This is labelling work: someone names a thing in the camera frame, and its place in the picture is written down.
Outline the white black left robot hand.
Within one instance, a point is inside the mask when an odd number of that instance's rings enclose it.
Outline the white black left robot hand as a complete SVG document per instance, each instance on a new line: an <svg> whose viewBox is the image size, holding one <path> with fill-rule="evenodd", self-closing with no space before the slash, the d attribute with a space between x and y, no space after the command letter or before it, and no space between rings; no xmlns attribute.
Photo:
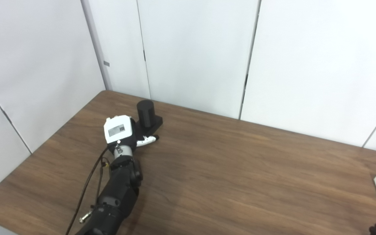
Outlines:
<svg viewBox="0 0 376 235"><path fill-rule="evenodd" d="M141 146L154 143L159 140L159 136L144 130L139 122L136 122L131 116L114 116L107 118L103 126L104 135L108 150L124 153L124 146L127 146L134 152Z"/></svg>

